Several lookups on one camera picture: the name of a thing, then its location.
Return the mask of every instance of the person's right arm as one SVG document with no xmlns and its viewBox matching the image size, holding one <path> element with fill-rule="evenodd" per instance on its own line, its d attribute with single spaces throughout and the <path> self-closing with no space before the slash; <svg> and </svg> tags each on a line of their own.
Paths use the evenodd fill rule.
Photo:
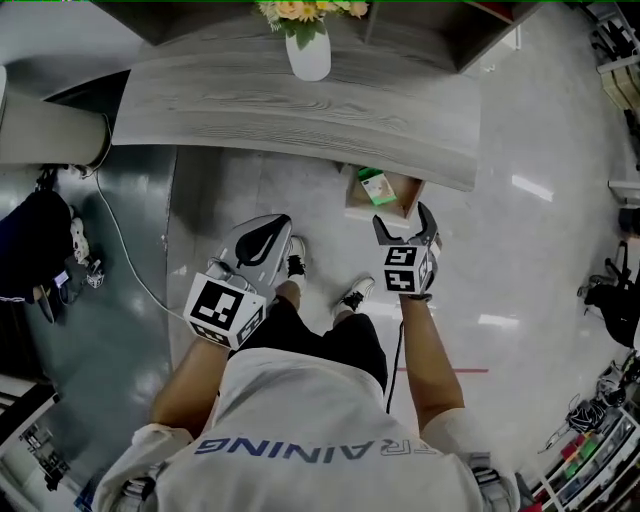
<svg viewBox="0 0 640 512">
<path fill-rule="evenodd" d="M 401 295 L 400 306 L 409 389 L 422 432 L 439 414 L 464 407 L 464 399 L 426 302 Z"/>
</svg>

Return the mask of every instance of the wood grain surface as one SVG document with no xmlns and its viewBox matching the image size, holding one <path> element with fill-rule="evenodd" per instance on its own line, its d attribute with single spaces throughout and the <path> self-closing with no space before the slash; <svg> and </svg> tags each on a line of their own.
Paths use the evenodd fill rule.
<svg viewBox="0 0 640 512">
<path fill-rule="evenodd" d="M 331 73 L 313 83 L 293 76 L 284 40 L 259 16 L 145 48 L 131 71 L 113 143 L 278 151 L 471 190 L 477 79 L 390 43 L 365 45 L 365 22 L 332 19 L 327 28 Z"/>
</svg>

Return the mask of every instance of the vase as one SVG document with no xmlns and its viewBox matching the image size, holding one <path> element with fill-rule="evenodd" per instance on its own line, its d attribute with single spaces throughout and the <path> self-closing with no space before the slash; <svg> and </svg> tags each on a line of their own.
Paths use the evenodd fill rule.
<svg viewBox="0 0 640 512">
<path fill-rule="evenodd" d="M 296 37 L 287 37 L 287 55 L 291 71 L 300 80 L 317 82 L 331 71 L 331 43 L 329 34 L 316 32 L 314 38 L 301 50 Z"/>
</svg>

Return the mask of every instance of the white box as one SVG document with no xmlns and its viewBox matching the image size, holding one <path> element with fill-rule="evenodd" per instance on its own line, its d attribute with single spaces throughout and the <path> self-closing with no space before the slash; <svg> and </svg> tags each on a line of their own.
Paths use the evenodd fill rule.
<svg viewBox="0 0 640 512">
<path fill-rule="evenodd" d="M 415 294 L 422 291 L 431 270 L 429 251 L 426 246 L 384 246 L 384 280 L 387 290 L 400 294 Z"/>
<path fill-rule="evenodd" d="M 266 299 L 196 274 L 184 308 L 184 319 L 198 336 L 237 350 L 266 316 Z"/>
</svg>

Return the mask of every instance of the person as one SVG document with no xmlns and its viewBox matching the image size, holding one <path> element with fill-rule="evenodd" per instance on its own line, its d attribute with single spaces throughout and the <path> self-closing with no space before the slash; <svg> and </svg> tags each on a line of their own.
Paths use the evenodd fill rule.
<svg viewBox="0 0 640 512">
<path fill-rule="evenodd" d="M 427 304 L 400 297 L 418 436 L 382 407 L 385 354 L 358 313 L 374 280 L 355 283 L 319 336 L 297 313 L 304 257 L 292 237 L 288 280 L 228 362 L 194 341 L 94 510 L 518 510 L 515 477 L 464 408 Z"/>
</svg>

